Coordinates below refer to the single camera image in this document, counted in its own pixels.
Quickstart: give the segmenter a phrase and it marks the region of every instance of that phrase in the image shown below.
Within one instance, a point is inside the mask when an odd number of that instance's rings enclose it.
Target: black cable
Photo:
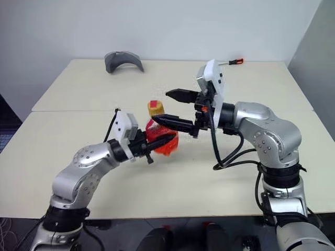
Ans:
[[[256,203],[257,203],[257,206],[259,207],[259,209],[265,215],[270,215],[270,216],[295,216],[295,217],[300,218],[304,222],[306,222],[307,218],[304,215],[302,215],[298,212],[275,213],[275,212],[269,211],[268,209],[263,208],[263,206],[261,205],[260,200],[258,198],[258,186],[259,186],[259,183],[260,183],[260,180],[261,180],[261,175],[262,175],[262,173],[259,171],[258,175],[257,175],[257,179],[256,179],[256,184],[255,184],[255,199],[256,199]]]
[[[25,242],[25,240],[29,237],[29,235],[34,231],[35,228],[38,227],[38,225],[44,220],[46,216],[44,215],[42,218],[38,220],[38,222],[22,237],[22,239],[15,245],[13,248],[13,251],[18,251],[22,244]]]
[[[236,165],[230,165],[230,163],[232,163],[234,160],[236,160],[238,157],[242,156],[243,154],[246,154],[246,153],[250,153],[250,152],[256,152],[256,149],[255,148],[252,148],[252,149],[247,149],[247,150],[244,150],[238,154],[236,154],[235,156],[233,156],[232,158],[230,158],[229,160],[227,160],[225,163],[224,163],[224,166],[223,167],[220,167],[218,164],[216,164],[214,167],[213,167],[213,170],[222,170],[222,169],[225,169],[227,167],[230,167],[230,166],[236,166]]]
[[[234,162],[234,163],[230,163],[229,165],[225,166],[223,169],[225,169],[227,167],[231,167],[231,166],[242,165],[242,164],[255,164],[255,165],[258,165],[259,162],[257,162],[257,161],[237,161],[237,162]]]
[[[219,166],[224,166],[223,163],[222,163],[222,161],[221,161],[221,158],[220,158],[220,153],[219,153],[219,150],[218,150],[218,145],[216,143],[213,113],[211,111],[211,105],[210,105],[210,101],[209,100],[206,101],[206,106],[208,108],[208,113],[209,113],[209,125],[210,125],[211,142],[212,142],[212,145],[213,145],[215,158],[216,158]]]
[[[53,235],[52,235],[52,238],[51,238],[51,241],[50,241],[50,246],[52,246],[52,241],[53,241],[53,238],[54,238],[55,234],[56,234],[56,232],[54,232]]]
[[[323,222],[322,219],[320,218],[320,216],[318,216],[317,214],[315,214],[312,210],[310,210],[309,208],[307,208],[308,212],[310,212],[310,214],[317,220],[318,224],[319,224],[319,229],[323,228]]]
[[[113,126],[113,124],[114,124],[114,121],[115,121],[115,119],[116,119],[116,114],[117,114],[117,112],[118,112],[119,110],[120,110],[119,108],[116,108],[116,109],[115,109],[115,114],[114,114],[114,116],[113,116],[113,118],[111,119],[111,122],[110,122],[110,124],[109,124],[109,127],[108,127],[108,130],[107,130],[107,133],[106,133],[104,142],[106,142],[106,141],[108,140],[108,136],[109,136],[109,134],[110,134],[111,128],[112,128],[112,126]]]
[[[92,237],[94,240],[96,240],[96,242],[98,242],[101,251],[105,251],[105,246],[104,246],[103,242],[101,241],[101,239],[98,236],[91,233],[85,225],[83,225],[83,230],[88,236]]]
[[[224,159],[221,160],[220,153],[219,153],[219,150],[218,150],[218,145],[217,145],[217,142],[216,142],[213,113],[212,113],[212,110],[211,110],[211,105],[210,105],[210,101],[209,100],[206,101],[206,106],[208,108],[208,113],[209,113],[209,125],[210,125],[211,141],[212,141],[212,144],[213,144],[215,158],[216,158],[216,160],[218,162],[217,166],[223,167],[224,163],[227,160],[231,159],[234,155],[236,155],[241,150],[241,148],[242,148],[242,146],[244,144],[244,137],[243,137],[243,135],[242,135],[241,132],[238,132],[238,135],[240,136],[240,139],[241,139],[239,145],[237,146],[237,148],[234,151],[232,151],[230,154],[228,154],[227,157],[225,157]]]

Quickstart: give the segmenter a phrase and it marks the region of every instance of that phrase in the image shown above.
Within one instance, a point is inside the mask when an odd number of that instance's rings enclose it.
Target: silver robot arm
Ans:
[[[115,139],[80,149],[70,165],[57,175],[50,206],[38,226],[31,251],[78,250],[77,239],[90,214],[87,206],[103,176],[121,162],[133,162],[136,157],[146,156],[151,164],[150,152],[174,138],[166,135],[148,143],[134,116],[122,111],[117,112],[113,130]]]
[[[262,104],[224,103],[223,74],[215,60],[202,67],[196,79],[201,92],[175,89],[166,93],[179,102],[194,103],[194,124],[172,115],[158,115],[153,119],[170,129],[188,132],[194,138],[199,130],[208,128],[223,129],[229,135],[241,134],[255,147],[260,159],[258,180],[263,174],[263,203],[259,202],[258,190],[256,201],[265,218],[276,224],[281,251],[335,250],[321,230],[307,222],[304,184],[299,175],[304,170],[299,164],[298,147],[302,140],[299,129]]]
[[[236,103],[233,126],[257,151],[263,173],[263,206],[271,212],[297,212],[307,217],[303,179],[298,175],[302,140],[298,128],[278,118],[270,108],[246,102]],[[294,216],[273,218],[281,251],[335,250],[314,225]]]

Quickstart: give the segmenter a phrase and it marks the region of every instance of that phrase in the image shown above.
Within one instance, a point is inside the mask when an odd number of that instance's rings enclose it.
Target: white wall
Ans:
[[[25,119],[70,59],[115,50],[288,64],[320,1],[1,0],[0,93]]]

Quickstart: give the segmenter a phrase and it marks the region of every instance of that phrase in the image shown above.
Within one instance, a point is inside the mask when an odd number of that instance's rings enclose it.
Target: gray plastic piece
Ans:
[[[112,73],[115,69],[122,64],[134,64],[144,72],[144,68],[139,56],[129,51],[114,51],[105,55],[106,71]]]

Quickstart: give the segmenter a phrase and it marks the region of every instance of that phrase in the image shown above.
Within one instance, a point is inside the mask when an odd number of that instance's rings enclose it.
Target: white table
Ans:
[[[145,61],[145,74],[130,68],[108,75],[100,60],[72,61],[0,154],[0,217],[41,217],[49,205],[54,177],[78,149],[102,141],[116,106],[134,113],[142,128],[149,118],[147,101],[154,98],[163,100],[167,113],[194,119],[192,104],[167,99],[164,93],[178,87],[198,89],[193,77],[201,65],[203,62]],[[226,79],[227,102],[262,102],[300,128],[300,163],[308,169],[301,175],[308,206],[315,212],[335,212],[334,141],[285,65],[227,67]],[[283,101],[281,95],[289,99]],[[238,144],[235,136],[217,133],[217,138],[222,156]],[[176,153],[170,157],[153,154],[153,159],[152,165],[145,159],[125,162],[108,173],[89,205],[91,217],[261,213],[253,195],[255,166],[213,171],[216,161],[209,131],[200,132],[197,140],[180,133]],[[250,153],[241,159],[257,157]]]
[[[73,60],[33,107],[33,111],[108,111],[116,107],[145,110],[160,99],[169,112],[175,88],[199,90],[195,77],[202,61],[143,61],[108,74],[103,60]],[[225,102],[259,102],[273,110],[311,111],[312,106],[283,62],[245,62],[224,67]]]
[[[277,112],[303,134],[300,163],[308,206],[335,212],[332,179],[335,145],[311,111]],[[33,112],[0,154],[0,217],[39,218],[48,207],[51,184],[82,146],[101,142],[108,111]],[[221,155],[238,144],[238,137],[218,133]],[[153,154],[125,162],[109,172],[89,208],[92,218],[255,215],[254,165],[213,171],[215,158],[209,132],[198,140],[180,134],[179,150],[170,157]],[[257,160],[255,153],[242,159]]]

